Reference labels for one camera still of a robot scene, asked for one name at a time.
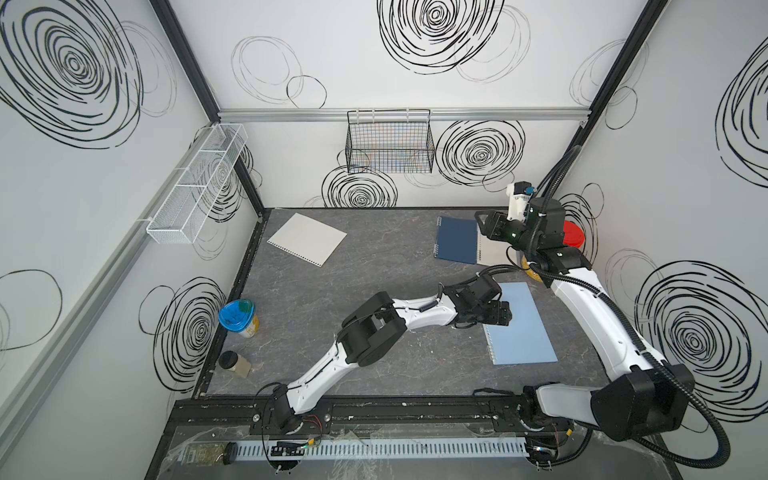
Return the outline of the dark blue spiral notebook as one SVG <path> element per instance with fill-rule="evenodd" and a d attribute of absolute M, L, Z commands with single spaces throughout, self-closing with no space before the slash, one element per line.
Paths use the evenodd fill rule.
<path fill-rule="evenodd" d="M 434 257 L 464 264 L 477 263 L 477 224 L 471 219 L 439 216 Z"/>

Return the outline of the light blue spiral notebook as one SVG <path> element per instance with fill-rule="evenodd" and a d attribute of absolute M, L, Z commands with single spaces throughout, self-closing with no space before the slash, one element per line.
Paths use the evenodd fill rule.
<path fill-rule="evenodd" d="M 507 326 L 484 325 L 495 366 L 556 363 L 558 361 L 530 289 L 526 283 L 502 283 L 503 301 L 512 319 Z"/>

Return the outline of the torn lined paper page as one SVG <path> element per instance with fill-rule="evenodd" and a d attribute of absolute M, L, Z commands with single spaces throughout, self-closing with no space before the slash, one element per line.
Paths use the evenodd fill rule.
<path fill-rule="evenodd" d="M 347 234 L 302 214 L 294 214 L 268 244 L 322 267 Z"/>

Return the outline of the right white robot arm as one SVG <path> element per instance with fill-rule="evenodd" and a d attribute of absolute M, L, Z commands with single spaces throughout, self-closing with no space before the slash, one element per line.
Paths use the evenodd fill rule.
<path fill-rule="evenodd" d="M 684 366 L 670 367 L 668 376 L 659 371 L 665 357 L 622 317 L 582 251 L 566 244 L 566 212 L 559 201 L 537 196 L 525 181 L 508 185 L 506 194 L 507 212 L 486 212 L 480 232 L 514 249 L 513 265 L 528 265 L 566 305 L 609 379 L 602 388 L 528 388 L 534 417 L 568 418 L 616 441 L 678 429 L 690 404 L 682 390 L 693 387 L 691 372 Z"/>

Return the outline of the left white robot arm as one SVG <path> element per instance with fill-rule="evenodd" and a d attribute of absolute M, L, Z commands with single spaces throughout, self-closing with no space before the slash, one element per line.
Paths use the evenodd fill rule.
<path fill-rule="evenodd" d="M 373 295 L 342 322 L 334 343 L 302 376 L 277 384 L 271 395 L 271 424 L 282 433 L 297 430 L 301 417 L 350 371 L 383 358 L 410 330 L 456 328 L 478 324 L 507 326 L 512 313 L 501 298 L 500 285 L 489 274 L 455 285 L 439 285 L 437 293 L 402 300 L 382 291 Z"/>

